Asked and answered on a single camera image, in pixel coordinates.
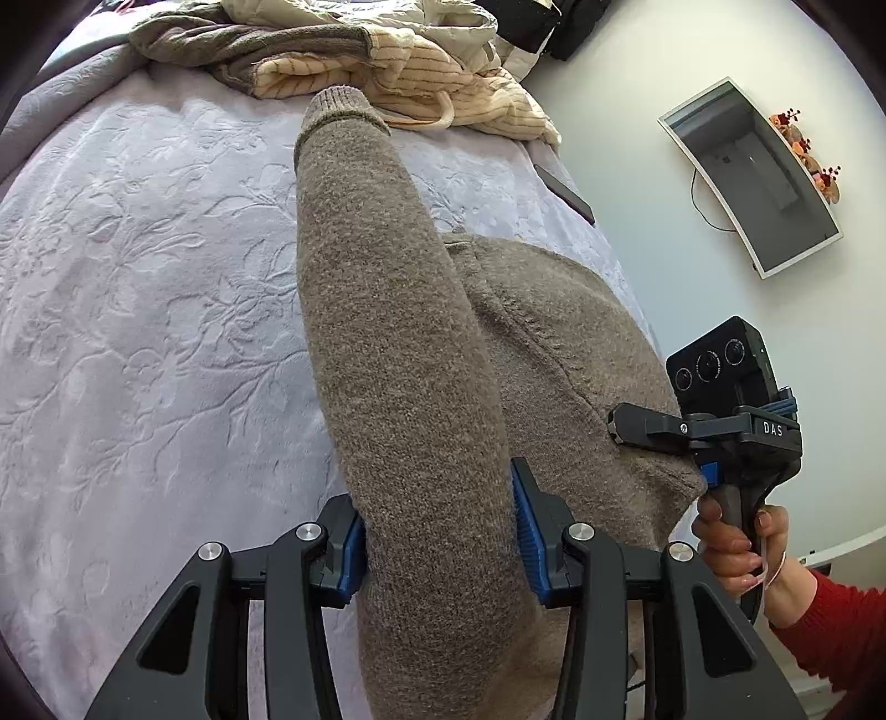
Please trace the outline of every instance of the bed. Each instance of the bed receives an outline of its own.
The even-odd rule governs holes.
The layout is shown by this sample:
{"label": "bed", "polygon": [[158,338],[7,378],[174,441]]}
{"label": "bed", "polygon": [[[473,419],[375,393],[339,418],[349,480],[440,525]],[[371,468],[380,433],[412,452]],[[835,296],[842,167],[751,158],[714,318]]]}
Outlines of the bed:
{"label": "bed", "polygon": [[[36,116],[64,112],[40,100]],[[138,67],[4,179],[0,633],[59,720],[83,717],[197,547],[266,544],[344,491],[292,272],[308,100]],[[651,338],[602,232],[533,169],[570,182],[550,148],[472,129],[392,136],[440,231],[585,264]],[[330,611],[326,629],[343,716],[369,720],[353,612]]]}

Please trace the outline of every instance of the gray sweater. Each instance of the gray sweater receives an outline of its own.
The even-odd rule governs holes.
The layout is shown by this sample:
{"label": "gray sweater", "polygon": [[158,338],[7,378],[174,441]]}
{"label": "gray sweater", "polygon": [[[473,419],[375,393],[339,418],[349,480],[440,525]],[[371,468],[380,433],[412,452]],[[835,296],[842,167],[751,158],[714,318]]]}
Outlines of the gray sweater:
{"label": "gray sweater", "polygon": [[616,446],[605,422],[622,400],[679,412],[668,379],[590,270],[515,241],[442,239],[358,90],[315,97],[295,164],[308,346],[367,526],[373,715],[528,717],[556,691],[565,616],[526,586],[509,457],[578,518],[660,546],[700,475]]}

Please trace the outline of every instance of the pile of clothes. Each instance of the pile of clothes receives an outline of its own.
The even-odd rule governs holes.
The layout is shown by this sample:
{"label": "pile of clothes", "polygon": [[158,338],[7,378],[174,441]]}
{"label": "pile of clothes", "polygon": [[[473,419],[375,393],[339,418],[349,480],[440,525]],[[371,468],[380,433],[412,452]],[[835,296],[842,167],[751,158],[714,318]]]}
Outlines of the pile of clothes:
{"label": "pile of clothes", "polygon": [[550,118],[501,66],[497,27],[467,0],[222,0],[159,12],[129,41],[149,59],[206,67],[256,98],[350,85],[394,128],[469,125],[556,148]]}

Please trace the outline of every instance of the wall-mounted tv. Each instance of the wall-mounted tv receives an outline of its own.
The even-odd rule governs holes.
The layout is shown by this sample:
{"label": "wall-mounted tv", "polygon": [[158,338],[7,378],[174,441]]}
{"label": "wall-mounted tv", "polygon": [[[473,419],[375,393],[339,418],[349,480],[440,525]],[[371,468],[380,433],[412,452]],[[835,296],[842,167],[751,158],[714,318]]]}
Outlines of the wall-mounted tv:
{"label": "wall-mounted tv", "polygon": [[760,277],[841,237],[803,163],[729,78],[658,121],[723,204]]}

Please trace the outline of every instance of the striped beige garment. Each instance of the striped beige garment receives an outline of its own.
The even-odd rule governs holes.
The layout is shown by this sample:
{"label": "striped beige garment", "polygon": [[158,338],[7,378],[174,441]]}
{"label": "striped beige garment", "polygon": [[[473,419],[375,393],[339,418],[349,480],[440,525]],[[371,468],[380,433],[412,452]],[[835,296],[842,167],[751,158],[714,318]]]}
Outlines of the striped beige garment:
{"label": "striped beige garment", "polygon": [[288,98],[331,85],[360,88],[395,128],[433,130],[470,125],[515,140],[560,145],[541,106],[503,68],[470,73],[437,44],[407,28],[362,26],[369,61],[348,55],[286,52],[256,63],[253,95]]}

